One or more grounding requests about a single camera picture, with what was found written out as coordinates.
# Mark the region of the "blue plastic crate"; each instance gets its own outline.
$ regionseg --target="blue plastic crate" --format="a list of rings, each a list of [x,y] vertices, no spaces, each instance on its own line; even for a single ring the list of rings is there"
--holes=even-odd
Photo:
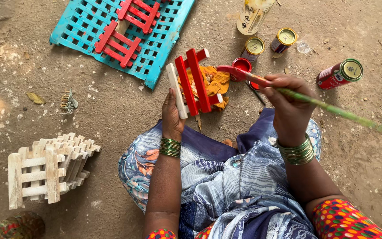
[[[160,18],[156,18],[157,23],[152,33],[147,35],[135,25],[129,26],[125,36],[131,40],[139,37],[142,47],[138,57],[131,60],[132,67],[121,68],[114,58],[105,53],[95,52],[94,44],[99,40],[98,36],[103,33],[104,27],[110,24],[111,20],[118,20],[116,9],[120,7],[120,0],[71,0],[50,36],[50,44],[64,45],[93,56],[110,67],[145,80],[145,85],[154,90],[161,69],[179,39],[179,32],[194,1],[172,0],[161,3]],[[144,2],[153,6],[155,1]]]

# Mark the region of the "concrete floor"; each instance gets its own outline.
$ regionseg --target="concrete floor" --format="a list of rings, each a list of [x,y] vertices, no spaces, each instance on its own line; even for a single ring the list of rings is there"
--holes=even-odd
[[[49,35],[67,3],[0,0],[0,220],[16,212],[8,210],[8,155],[34,140],[75,132],[103,146],[85,166],[91,176],[58,203],[26,201],[25,209],[17,211],[39,213],[47,226],[44,238],[140,238],[143,214],[120,183],[117,161],[138,134],[161,118],[169,85],[166,72],[154,92],[140,90],[141,80],[66,47],[49,46]],[[241,4],[196,1],[167,62],[189,48],[207,48],[211,58],[204,65],[230,64],[247,39],[236,30]],[[282,58],[272,59],[272,51],[266,49],[253,64],[253,73],[282,73],[289,68],[325,102],[382,123],[378,42],[382,41],[382,1],[282,0],[256,35],[268,44],[283,27],[293,28],[300,36],[314,35],[317,53],[301,54],[293,47]],[[323,44],[326,38],[330,41]],[[349,57],[363,64],[363,79],[320,90],[316,75]],[[58,109],[65,88],[72,88],[79,102],[72,115],[62,115]],[[35,105],[26,91],[41,95],[47,103]],[[226,95],[230,103],[225,111],[201,116],[202,133],[219,141],[246,132],[262,108],[244,83],[231,83]],[[320,109],[313,118],[324,125],[321,164],[342,192],[382,228],[382,134]],[[198,129],[194,119],[188,119],[187,125]]]

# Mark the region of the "hand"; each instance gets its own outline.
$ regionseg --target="hand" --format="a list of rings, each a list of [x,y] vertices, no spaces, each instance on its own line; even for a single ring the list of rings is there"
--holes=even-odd
[[[162,108],[162,137],[181,142],[185,119],[179,118],[176,108],[176,92],[169,88],[169,93]]]
[[[316,98],[303,79],[290,75],[267,75],[265,79],[272,82],[273,87],[284,87]],[[273,127],[278,133],[278,142],[282,147],[296,147],[306,140],[305,132],[316,106],[284,96],[272,87],[260,90],[275,107]]]

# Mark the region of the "green paintbrush handle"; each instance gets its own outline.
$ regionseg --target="green paintbrush handle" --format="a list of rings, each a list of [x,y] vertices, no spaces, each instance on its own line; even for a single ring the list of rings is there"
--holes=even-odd
[[[354,122],[358,122],[359,124],[361,124],[363,126],[366,126],[366,127],[369,127],[369,128],[373,128],[373,129],[376,129],[379,132],[382,132],[382,125],[379,125],[379,124],[375,123],[372,120],[369,120],[369,119],[364,118],[364,117],[359,117],[359,116],[357,116],[357,115],[355,115],[355,114],[353,114],[353,113],[351,113],[349,111],[345,111],[345,110],[340,109],[338,107],[335,107],[335,106],[329,105],[327,103],[324,103],[324,102],[322,102],[320,100],[316,100],[316,99],[314,99],[314,98],[312,98],[310,96],[297,93],[297,92],[292,91],[290,89],[286,89],[286,88],[275,88],[275,89],[277,91],[281,92],[284,95],[290,96],[291,98],[294,98],[294,99],[297,99],[297,100],[301,100],[301,101],[309,102],[309,103],[311,103],[313,105],[321,107],[322,109],[325,109],[326,111],[329,111],[329,112],[334,113],[334,114],[341,115],[342,117],[347,118],[349,120],[353,120]]]

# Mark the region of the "bangle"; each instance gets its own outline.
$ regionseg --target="bangle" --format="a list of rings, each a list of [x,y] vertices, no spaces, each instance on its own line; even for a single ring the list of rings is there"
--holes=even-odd
[[[159,153],[172,157],[181,157],[181,142],[173,139],[162,138],[160,140]]]
[[[293,148],[284,148],[279,144],[278,139],[276,140],[279,152],[284,161],[293,165],[303,165],[312,161],[315,153],[307,133],[305,133],[305,137],[306,140],[303,144]]]

